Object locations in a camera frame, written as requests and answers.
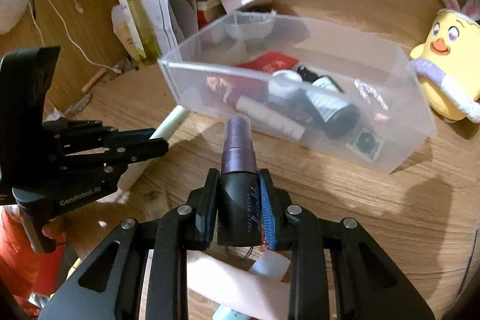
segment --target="light blue tube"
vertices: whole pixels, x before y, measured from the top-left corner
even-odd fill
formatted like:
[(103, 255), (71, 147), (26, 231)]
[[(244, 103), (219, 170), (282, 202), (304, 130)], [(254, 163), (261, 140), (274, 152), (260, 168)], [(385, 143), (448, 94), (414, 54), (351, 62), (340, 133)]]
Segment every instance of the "light blue tube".
[(249, 320), (250, 316), (237, 312), (236, 310), (220, 305), (212, 316), (213, 320)]

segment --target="clear plastic storage box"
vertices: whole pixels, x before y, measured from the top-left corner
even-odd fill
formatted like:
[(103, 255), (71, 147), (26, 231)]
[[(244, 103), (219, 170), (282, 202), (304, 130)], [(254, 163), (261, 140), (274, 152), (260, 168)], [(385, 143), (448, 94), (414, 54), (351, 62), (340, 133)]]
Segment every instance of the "clear plastic storage box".
[[(266, 72), (237, 67), (263, 55)], [(268, 73), (283, 55), (298, 60), (292, 70), (313, 73), (310, 81)], [(237, 12), (159, 64), (177, 103), (194, 112), (223, 120), (240, 112), (257, 131), (379, 172), (435, 133), (402, 46), (332, 22)]]

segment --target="yellow bottle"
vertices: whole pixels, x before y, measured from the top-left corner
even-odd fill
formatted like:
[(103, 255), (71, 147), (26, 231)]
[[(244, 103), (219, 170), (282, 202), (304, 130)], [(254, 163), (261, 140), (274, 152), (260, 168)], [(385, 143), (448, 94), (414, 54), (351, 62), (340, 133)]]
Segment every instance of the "yellow bottle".
[(152, 32), (152, 24), (148, 19), (140, 0), (120, 0), (122, 10), (127, 19), (131, 38), (144, 65), (153, 65), (162, 57), (157, 39)]

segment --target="plush toy beak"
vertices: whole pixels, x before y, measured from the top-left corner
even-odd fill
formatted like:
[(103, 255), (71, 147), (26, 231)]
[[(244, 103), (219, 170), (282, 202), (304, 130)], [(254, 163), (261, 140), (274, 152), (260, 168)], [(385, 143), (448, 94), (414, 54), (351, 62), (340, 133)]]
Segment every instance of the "plush toy beak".
[(445, 45), (445, 40), (440, 38), (437, 41), (430, 43), (430, 50), (436, 55), (448, 55), (450, 53), (450, 47)]

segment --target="plastic bin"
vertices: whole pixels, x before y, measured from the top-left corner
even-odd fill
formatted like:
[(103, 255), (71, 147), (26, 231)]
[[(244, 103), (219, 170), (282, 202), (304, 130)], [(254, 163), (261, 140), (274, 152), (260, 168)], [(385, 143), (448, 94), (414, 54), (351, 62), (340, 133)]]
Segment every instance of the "plastic bin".
[[(282, 129), (284, 117), (274, 116), (266, 121), (264, 117), (271, 114), (267, 110), (271, 107), (268, 86), (278, 79), (266, 72), (235, 65), (270, 51), (294, 57), (318, 75), (328, 75), (343, 91), (283, 80), (285, 88), (297, 93), (277, 104), (291, 108), (301, 103), (305, 107), (306, 102), (311, 103), (308, 95), (321, 94), (332, 102), (340, 100), (354, 105), (360, 114), (356, 126), (345, 136), (332, 138), (318, 122), (312, 127), (305, 126), (300, 135)], [(241, 111), (250, 117), (257, 131), (296, 141), (379, 172), (394, 170), (435, 133), (430, 109), (402, 46), (332, 22), (236, 12), (184, 41), (177, 50), (160, 59), (159, 64), (177, 103), (192, 111), (222, 120)], [(382, 106), (372, 95), (363, 97), (359, 81), (372, 86), (387, 106)], [(249, 112), (245, 110), (245, 102), (236, 110), (238, 104), (227, 99), (232, 86), (237, 98), (247, 96), (247, 105), (254, 100), (264, 110), (255, 104), (255, 110)], [(374, 147), (369, 151), (362, 143)]]

